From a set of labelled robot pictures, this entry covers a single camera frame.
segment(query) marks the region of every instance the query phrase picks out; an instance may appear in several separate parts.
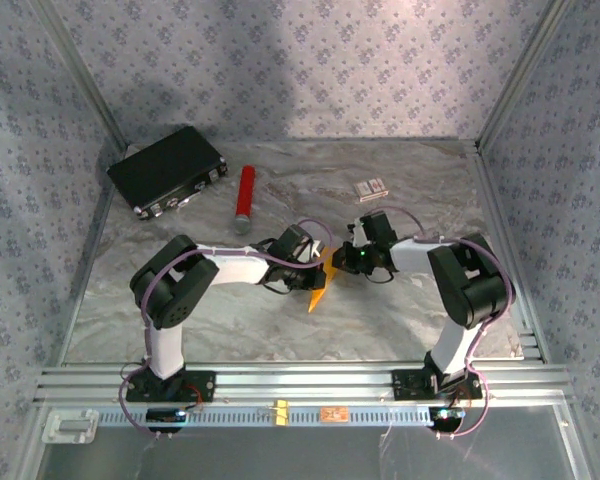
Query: orange piece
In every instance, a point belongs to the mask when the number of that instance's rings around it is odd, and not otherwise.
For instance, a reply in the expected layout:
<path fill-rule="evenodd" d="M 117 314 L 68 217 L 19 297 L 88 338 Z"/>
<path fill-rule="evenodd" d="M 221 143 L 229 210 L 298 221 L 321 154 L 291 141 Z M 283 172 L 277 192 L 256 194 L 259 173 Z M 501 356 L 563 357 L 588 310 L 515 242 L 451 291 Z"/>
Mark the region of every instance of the orange piece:
<path fill-rule="evenodd" d="M 331 280 L 333 280 L 334 275 L 338 271 L 338 269 L 335 268 L 332 265 L 332 263 L 331 263 L 331 259 L 333 258 L 332 257 L 333 253 L 335 251 L 336 251 L 335 248 L 325 248 L 322 251 L 322 255 L 328 255 L 329 256 L 329 258 L 327 258 L 327 261 L 324 262 L 324 265 L 322 267 L 323 270 L 324 270 L 324 273 L 327 276 L 327 278 L 326 278 L 326 280 L 324 282 L 324 288 L 321 288 L 320 290 L 313 290 L 311 292 L 311 301 L 309 302 L 309 313 L 311 313 L 313 311 L 313 309 L 316 308 L 316 305 L 318 305 L 318 302 L 320 301 L 320 299 L 324 295 L 324 292 L 327 291 L 327 287 L 329 286 L 329 283 L 331 283 Z"/>

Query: floor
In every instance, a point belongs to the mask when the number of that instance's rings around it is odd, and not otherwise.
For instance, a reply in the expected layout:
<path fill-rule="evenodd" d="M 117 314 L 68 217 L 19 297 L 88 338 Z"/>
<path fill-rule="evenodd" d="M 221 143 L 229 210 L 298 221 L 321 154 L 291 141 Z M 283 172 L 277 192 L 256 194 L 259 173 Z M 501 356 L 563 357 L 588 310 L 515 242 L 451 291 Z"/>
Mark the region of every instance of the floor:
<path fill-rule="evenodd" d="M 304 217 L 328 223 L 336 244 L 347 223 L 381 205 L 418 216 L 427 233 L 487 233 L 470 174 L 467 142 L 337 141 L 219 143 L 229 176 L 194 202 L 140 222 L 115 193 L 78 311 L 67 363 L 124 362 L 142 357 L 142 323 L 129 280 L 177 234 L 204 244 L 242 246 L 279 236 Z M 244 164 L 256 166 L 252 231 L 239 237 L 232 220 Z M 360 204 L 353 184 L 380 177 L 390 193 Z M 416 232 L 406 216 L 389 213 L 399 235 Z M 318 238 L 320 230 L 310 230 Z M 186 321 L 188 362 L 275 360 L 421 360 L 437 340 L 445 311 L 433 278 L 400 273 L 374 285 L 339 272 L 309 314 L 308 292 L 279 296 L 262 287 L 214 286 Z M 505 317 L 478 355 L 521 355 L 517 322 Z"/>

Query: red cylinder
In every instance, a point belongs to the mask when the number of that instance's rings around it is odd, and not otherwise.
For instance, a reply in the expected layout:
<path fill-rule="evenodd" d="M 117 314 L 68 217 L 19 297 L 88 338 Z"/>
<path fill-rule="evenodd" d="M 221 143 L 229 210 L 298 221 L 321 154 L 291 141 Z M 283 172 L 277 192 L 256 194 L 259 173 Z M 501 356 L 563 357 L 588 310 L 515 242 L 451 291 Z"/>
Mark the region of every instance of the red cylinder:
<path fill-rule="evenodd" d="M 256 180 L 256 169 L 252 165 L 242 167 L 240 175 L 240 190 L 236 205 L 234 221 L 236 233 L 244 234 L 251 229 L 251 202 L 253 200 L 253 185 Z"/>

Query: gray cap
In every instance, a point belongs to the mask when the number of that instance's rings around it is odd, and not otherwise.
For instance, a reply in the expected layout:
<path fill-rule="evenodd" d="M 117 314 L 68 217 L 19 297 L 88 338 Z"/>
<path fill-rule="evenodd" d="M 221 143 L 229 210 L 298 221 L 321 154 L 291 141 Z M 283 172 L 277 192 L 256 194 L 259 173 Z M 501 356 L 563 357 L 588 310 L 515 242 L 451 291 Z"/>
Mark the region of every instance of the gray cap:
<path fill-rule="evenodd" d="M 245 235 L 251 230 L 251 219 L 246 215 L 236 215 L 233 221 L 233 229 L 238 235 Z"/>

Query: wall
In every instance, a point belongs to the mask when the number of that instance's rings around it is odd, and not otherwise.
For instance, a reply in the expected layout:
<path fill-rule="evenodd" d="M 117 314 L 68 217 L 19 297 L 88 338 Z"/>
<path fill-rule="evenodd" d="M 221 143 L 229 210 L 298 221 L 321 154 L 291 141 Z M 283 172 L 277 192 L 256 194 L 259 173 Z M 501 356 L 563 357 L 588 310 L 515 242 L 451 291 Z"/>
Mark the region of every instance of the wall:
<path fill-rule="evenodd" d="M 546 0 L 56 0 L 126 139 L 474 139 Z"/>
<path fill-rule="evenodd" d="M 40 367 L 55 362 L 111 160 L 26 3 L 0 0 L 0 478 Z"/>
<path fill-rule="evenodd" d="M 570 12 L 486 158 L 600 462 L 600 0 Z"/>

